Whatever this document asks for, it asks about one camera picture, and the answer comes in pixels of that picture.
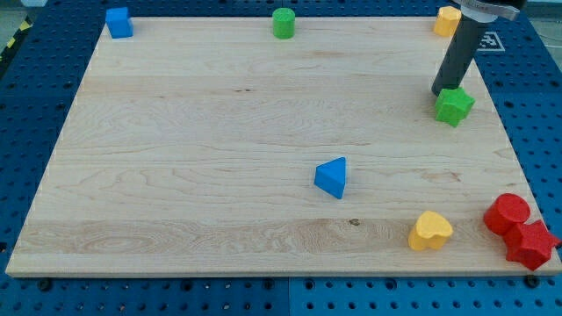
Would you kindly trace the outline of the silver clamp mount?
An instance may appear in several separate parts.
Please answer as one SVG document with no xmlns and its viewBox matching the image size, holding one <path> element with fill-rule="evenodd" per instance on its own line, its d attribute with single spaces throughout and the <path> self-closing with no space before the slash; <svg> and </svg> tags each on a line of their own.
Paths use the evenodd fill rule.
<svg viewBox="0 0 562 316">
<path fill-rule="evenodd" d="M 526 0 L 452 0 L 460 5 L 461 13 L 479 23 L 491 23 L 497 18 L 516 20 Z"/>
</svg>

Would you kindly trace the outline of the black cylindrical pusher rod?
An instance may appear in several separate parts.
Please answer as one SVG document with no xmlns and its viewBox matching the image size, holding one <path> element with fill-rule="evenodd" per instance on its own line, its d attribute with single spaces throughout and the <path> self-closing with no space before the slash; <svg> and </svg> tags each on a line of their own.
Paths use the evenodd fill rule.
<svg viewBox="0 0 562 316">
<path fill-rule="evenodd" d="M 466 15 L 461 16 L 431 87 L 436 96 L 443 89 L 454 90 L 459 87 L 487 27 L 488 23 L 480 23 Z"/>
</svg>

